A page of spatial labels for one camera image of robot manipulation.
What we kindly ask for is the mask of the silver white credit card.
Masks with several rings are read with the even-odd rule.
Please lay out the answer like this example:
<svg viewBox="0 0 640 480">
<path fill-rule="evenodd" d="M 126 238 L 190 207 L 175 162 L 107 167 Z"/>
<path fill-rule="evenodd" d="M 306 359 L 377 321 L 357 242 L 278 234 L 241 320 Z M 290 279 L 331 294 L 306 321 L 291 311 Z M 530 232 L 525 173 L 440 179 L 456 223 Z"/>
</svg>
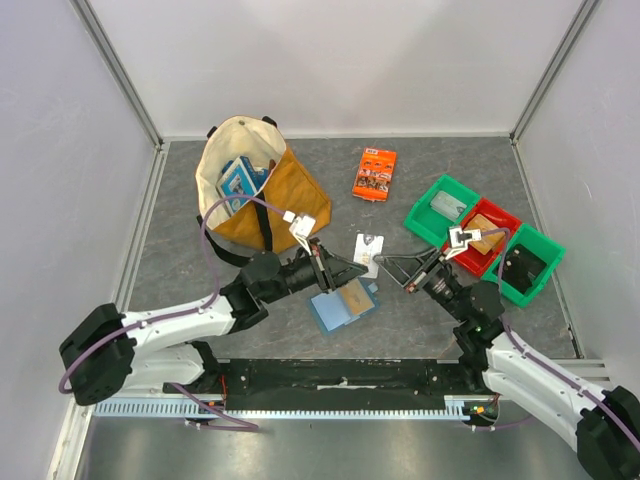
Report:
<svg viewBox="0 0 640 480">
<path fill-rule="evenodd" d="M 378 277 L 379 265 L 374 258 L 382 253 L 383 245 L 384 237 L 382 235 L 357 234 L 353 261 L 367 267 L 367 272 L 362 275 L 363 278 L 376 279 Z"/>
</svg>

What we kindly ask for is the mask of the blue card holder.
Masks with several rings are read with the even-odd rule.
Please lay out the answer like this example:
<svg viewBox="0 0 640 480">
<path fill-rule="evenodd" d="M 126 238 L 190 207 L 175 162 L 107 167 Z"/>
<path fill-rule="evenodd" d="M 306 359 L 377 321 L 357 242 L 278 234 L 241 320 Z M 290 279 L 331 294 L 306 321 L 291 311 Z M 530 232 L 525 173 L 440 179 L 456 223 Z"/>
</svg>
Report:
<svg viewBox="0 0 640 480">
<path fill-rule="evenodd" d="M 318 328 L 324 335 L 330 335 L 335 331 L 352 324 L 362 317 L 374 313 L 379 308 L 379 302 L 376 298 L 378 286 L 374 282 L 359 279 L 364 286 L 371 292 L 371 296 L 375 301 L 375 308 L 363 314 L 360 317 L 352 318 L 346 306 L 338 293 L 338 289 L 330 293 L 320 293 L 308 300 L 308 307 Z"/>
</svg>

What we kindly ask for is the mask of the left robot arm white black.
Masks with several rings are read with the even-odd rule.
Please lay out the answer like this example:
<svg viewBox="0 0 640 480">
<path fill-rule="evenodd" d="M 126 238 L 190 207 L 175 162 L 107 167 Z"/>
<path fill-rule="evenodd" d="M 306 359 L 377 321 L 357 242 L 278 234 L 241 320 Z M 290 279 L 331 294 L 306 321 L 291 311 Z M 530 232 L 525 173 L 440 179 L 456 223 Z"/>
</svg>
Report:
<svg viewBox="0 0 640 480">
<path fill-rule="evenodd" d="M 144 384 L 210 392 L 220 369 L 204 338 L 248 330 L 267 317 L 271 303 L 311 286 L 328 293 L 367 271 L 312 239 L 287 262 L 273 252 L 254 254 L 231 283 L 200 300 L 143 312 L 99 305 L 59 347 L 65 367 L 59 390 L 80 406 Z"/>
</svg>

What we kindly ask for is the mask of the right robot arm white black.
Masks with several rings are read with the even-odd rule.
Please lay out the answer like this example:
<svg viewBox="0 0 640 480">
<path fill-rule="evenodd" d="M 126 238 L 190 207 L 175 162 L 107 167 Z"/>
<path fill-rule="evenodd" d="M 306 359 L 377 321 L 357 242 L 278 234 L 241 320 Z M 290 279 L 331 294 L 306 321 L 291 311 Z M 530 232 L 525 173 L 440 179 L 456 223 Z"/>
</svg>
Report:
<svg viewBox="0 0 640 480">
<path fill-rule="evenodd" d="M 463 285 L 435 248 L 414 255 L 377 254 L 375 263 L 406 292 L 427 293 L 456 321 L 458 381 L 486 388 L 526 410 L 560 436 L 593 479 L 639 476 L 639 400 L 623 386 L 605 389 L 526 344 L 507 325 L 497 284 Z"/>
</svg>

